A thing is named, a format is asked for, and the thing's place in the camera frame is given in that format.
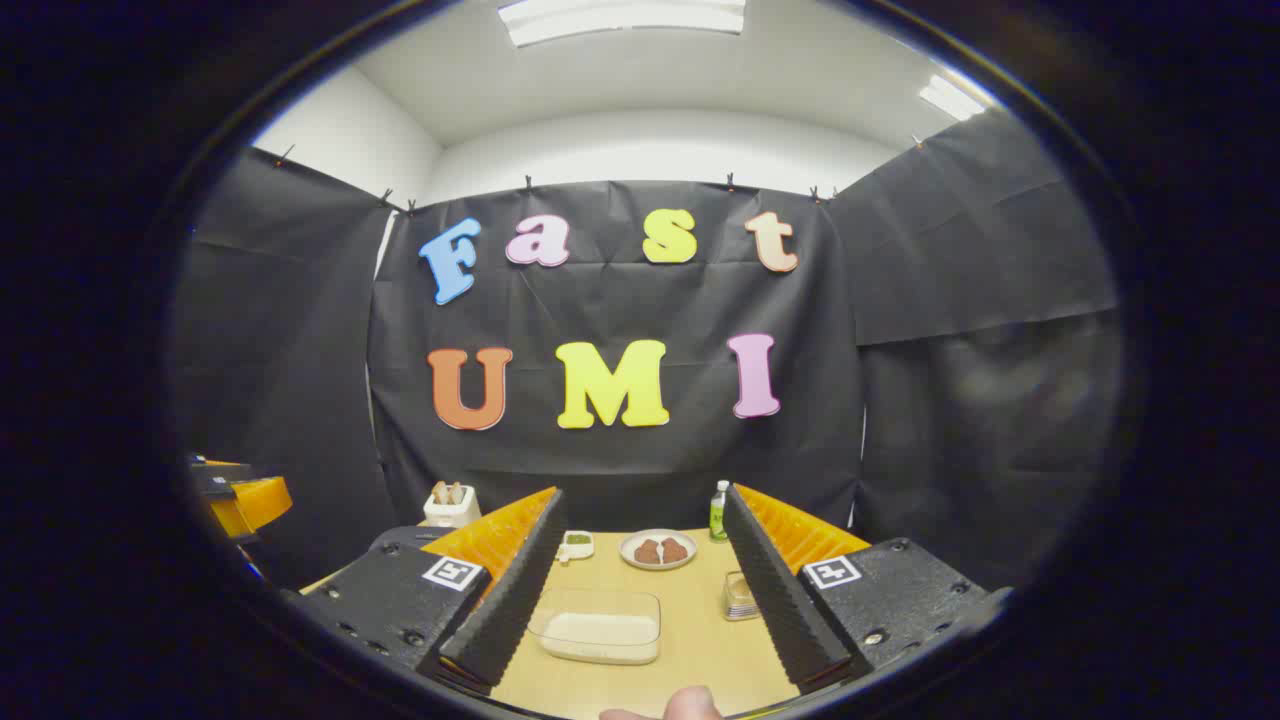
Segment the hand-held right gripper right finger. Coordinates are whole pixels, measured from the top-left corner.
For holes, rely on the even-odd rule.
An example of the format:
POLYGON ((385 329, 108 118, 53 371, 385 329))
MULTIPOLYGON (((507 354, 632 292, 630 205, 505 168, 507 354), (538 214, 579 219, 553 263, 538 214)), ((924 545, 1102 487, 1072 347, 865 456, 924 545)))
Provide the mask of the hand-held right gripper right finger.
POLYGON ((989 621, 987 589, 914 539, 870 544, 742 484, 724 528, 774 651, 804 694, 896 667, 989 621))

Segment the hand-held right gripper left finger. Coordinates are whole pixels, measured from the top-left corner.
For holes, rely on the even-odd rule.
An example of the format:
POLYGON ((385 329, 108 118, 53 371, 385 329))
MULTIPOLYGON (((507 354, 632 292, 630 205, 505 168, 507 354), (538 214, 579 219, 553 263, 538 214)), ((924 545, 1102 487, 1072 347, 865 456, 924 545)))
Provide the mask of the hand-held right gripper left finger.
POLYGON ((567 528, 549 487, 443 536, 380 538, 285 602, 388 667, 488 694, 509 666, 567 528))

